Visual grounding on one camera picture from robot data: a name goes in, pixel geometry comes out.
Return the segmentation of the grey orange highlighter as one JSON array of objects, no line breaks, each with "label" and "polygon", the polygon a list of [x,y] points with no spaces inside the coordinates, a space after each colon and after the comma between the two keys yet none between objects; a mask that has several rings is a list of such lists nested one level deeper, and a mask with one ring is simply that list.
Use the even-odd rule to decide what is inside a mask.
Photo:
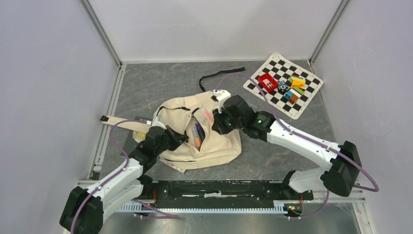
[{"label": "grey orange highlighter", "polygon": [[196,128],[196,124],[192,124],[190,126],[190,131],[192,134],[192,138],[194,140],[194,146],[199,150],[202,144],[201,138],[198,134],[197,128]]}]

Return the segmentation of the purple black highlighter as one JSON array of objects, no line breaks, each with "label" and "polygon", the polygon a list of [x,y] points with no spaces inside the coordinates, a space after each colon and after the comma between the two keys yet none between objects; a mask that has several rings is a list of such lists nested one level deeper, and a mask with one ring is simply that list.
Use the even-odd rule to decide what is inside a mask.
[{"label": "purple black highlighter", "polygon": [[202,126],[200,125],[200,123],[196,123],[195,127],[196,127],[196,130],[197,130],[197,133],[199,135],[199,138],[200,138],[201,142],[203,142],[205,140],[206,135],[205,135],[205,132],[204,132]]}]

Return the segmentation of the light orange highlighter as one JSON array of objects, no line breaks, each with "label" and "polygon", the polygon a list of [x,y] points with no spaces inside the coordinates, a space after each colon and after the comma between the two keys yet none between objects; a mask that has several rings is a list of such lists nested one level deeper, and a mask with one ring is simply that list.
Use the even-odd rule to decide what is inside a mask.
[{"label": "light orange highlighter", "polygon": [[205,115],[205,117],[209,121],[209,123],[212,125],[214,123],[213,115],[208,110],[205,110],[205,109],[203,110],[203,114]]}]

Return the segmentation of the cream canvas backpack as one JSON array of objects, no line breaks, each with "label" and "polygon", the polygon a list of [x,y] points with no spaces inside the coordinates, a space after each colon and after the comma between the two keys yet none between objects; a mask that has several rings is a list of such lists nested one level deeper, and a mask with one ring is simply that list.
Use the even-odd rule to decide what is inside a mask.
[{"label": "cream canvas backpack", "polygon": [[[218,105],[211,99],[213,91],[205,91],[193,96],[176,97],[162,103],[154,112],[155,116],[162,116],[165,126],[187,135],[188,142],[183,143],[174,151],[165,151],[158,158],[163,158],[181,169],[201,169],[229,163],[242,152],[240,133],[235,130],[221,135],[212,130],[212,125],[203,114],[208,110],[211,114]],[[102,116],[104,124],[147,133],[151,126],[139,120],[126,120],[118,117]],[[190,131],[192,124],[200,123],[205,140],[198,150]]]}]

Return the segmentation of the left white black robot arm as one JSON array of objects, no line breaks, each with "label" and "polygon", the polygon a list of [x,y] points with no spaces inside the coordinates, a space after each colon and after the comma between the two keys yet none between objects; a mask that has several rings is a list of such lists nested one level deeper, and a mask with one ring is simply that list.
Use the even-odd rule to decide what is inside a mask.
[{"label": "left white black robot arm", "polygon": [[145,173],[165,151],[174,151],[188,136],[166,128],[150,127],[143,141],[125,161],[95,184],[71,190],[60,217],[60,225],[72,234],[97,234],[104,222],[128,201],[152,195],[153,185]]}]

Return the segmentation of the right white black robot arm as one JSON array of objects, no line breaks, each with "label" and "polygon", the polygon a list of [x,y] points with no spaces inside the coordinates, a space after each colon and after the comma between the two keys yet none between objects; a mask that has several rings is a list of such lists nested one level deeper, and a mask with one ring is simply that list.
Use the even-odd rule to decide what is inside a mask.
[{"label": "right white black robot arm", "polygon": [[294,199],[300,193],[326,189],[348,197],[362,167],[355,144],[329,142],[298,130],[266,111],[255,112],[239,95],[225,90],[213,93],[212,129],[221,135],[240,130],[252,139],[280,145],[311,160],[318,168],[290,171],[281,186],[282,195]]}]

